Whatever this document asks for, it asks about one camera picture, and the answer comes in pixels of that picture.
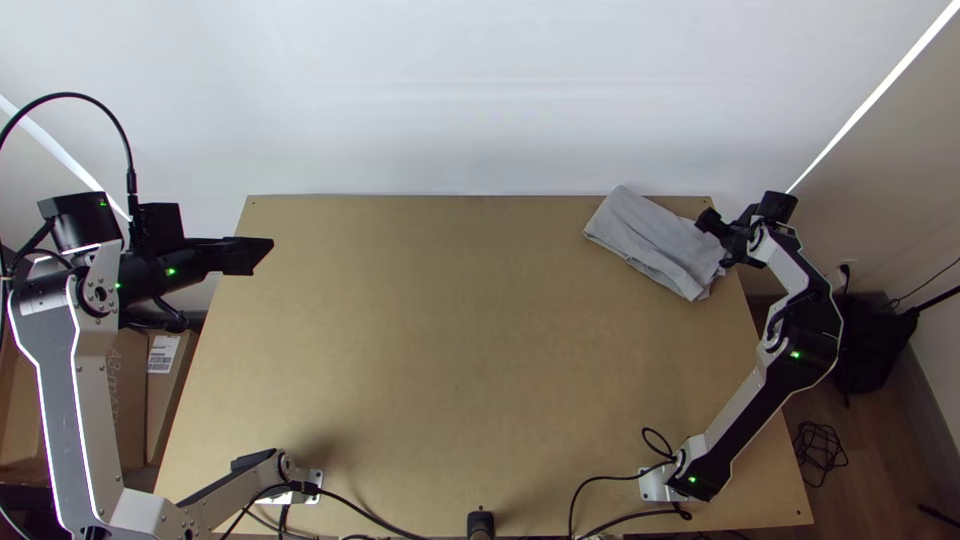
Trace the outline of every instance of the wooden table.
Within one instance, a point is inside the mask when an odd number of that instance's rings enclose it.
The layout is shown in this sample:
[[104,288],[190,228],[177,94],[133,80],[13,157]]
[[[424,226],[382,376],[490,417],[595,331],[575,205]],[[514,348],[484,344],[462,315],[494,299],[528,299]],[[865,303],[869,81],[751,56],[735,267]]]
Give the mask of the wooden table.
[[[251,197],[238,235],[273,238],[252,278],[224,278],[160,470],[173,500],[271,447],[322,467],[324,488],[427,536],[566,534],[577,485],[659,461],[701,433],[754,365],[736,271],[687,302],[584,239],[596,197]],[[697,197],[654,198],[695,217]],[[693,521],[614,532],[812,522],[777,415]],[[635,482],[592,485],[585,532],[650,508]],[[385,531],[336,501],[293,530]],[[241,531],[263,531],[244,520]]]

